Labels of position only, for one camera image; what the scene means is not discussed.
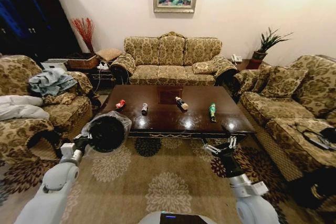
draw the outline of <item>wicker basket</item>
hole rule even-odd
[[[71,69],[91,69],[98,66],[99,60],[96,55],[89,59],[69,59],[68,65]]]

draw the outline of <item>folded cloth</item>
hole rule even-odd
[[[49,119],[49,113],[34,105],[0,105],[0,121],[13,118],[39,118]]]
[[[0,105],[6,103],[11,105],[30,104],[41,107],[43,105],[43,100],[40,97],[31,97],[29,95],[13,94],[0,96]]]
[[[31,90],[41,95],[57,95],[74,86],[77,81],[70,75],[66,74],[62,68],[44,69],[28,80]]]

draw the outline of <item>floral sofa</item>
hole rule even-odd
[[[114,76],[138,85],[215,85],[237,69],[219,55],[222,42],[217,38],[185,38],[170,32],[159,38],[128,37],[125,53],[111,65]],[[214,74],[194,74],[192,65],[212,60]]]
[[[336,60],[305,55],[288,68],[308,71],[291,98],[269,98],[252,92],[261,70],[241,71],[234,75],[234,83],[236,95],[240,97],[238,106],[256,129],[258,141],[289,184],[299,186],[305,183],[305,178],[318,179],[309,175],[319,169],[336,168],[335,151],[316,147],[293,127],[298,125],[301,131],[309,129],[318,133],[336,126]],[[318,210],[336,211],[335,203],[334,195]]]
[[[18,55],[0,59],[0,95],[34,95],[28,79],[42,69],[29,57]],[[0,161],[17,163],[55,156],[65,140],[71,140],[100,107],[88,78],[81,72],[68,72],[78,84],[69,90],[75,98],[69,104],[44,105],[50,114],[45,119],[0,121]]]

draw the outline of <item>wall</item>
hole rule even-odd
[[[96,50],[123,49],[126,36],[218,37],[222,53],[250,58],[268,26],[294,32],[270,49],[265,61],[286,65],[303,54],[336,58],[336,0],[197,0],[194,14],[157,14],[153,0],[60,0],[68,18],[90,17]]]

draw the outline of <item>carpet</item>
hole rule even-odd
[[[264,198],[275,207],[280,223],[321,223],[314,212],[293,202],[280,172],[251,137],[236,149],[235,158],[250,180],[263,180],[268,186]],[[15,221],[45,171],[55,164],[52,160],[0,164],[1,223]],[[129,138],[109,155],[83,158],[61,223],[138,223],[161,210],[239,223],[235,203],[225,167],[202,149],[201,140]]]

